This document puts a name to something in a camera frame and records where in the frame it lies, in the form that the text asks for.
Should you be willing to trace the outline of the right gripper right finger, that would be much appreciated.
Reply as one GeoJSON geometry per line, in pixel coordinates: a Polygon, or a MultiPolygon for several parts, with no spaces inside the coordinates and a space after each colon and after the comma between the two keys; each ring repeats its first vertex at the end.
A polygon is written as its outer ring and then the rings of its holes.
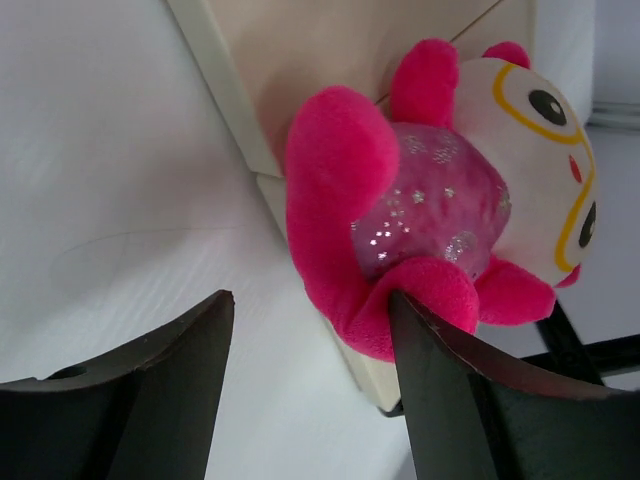
{"type": "Polygon", "coordinates": [[[401,403],[421,479],[635,479],[639,339],[583,344],[561,307],[543,354],[513,357],[402,293],[390,300],[401,403]]]}

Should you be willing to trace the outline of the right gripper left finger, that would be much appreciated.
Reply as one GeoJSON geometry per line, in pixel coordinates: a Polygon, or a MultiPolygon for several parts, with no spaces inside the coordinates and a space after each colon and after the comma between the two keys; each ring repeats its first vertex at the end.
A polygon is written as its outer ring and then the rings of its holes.
{"type": "Polygon", "coordinates": [[[2,478],[204,478],[233,325],[221,290],[100,356],[2,384],[2,478]]]}

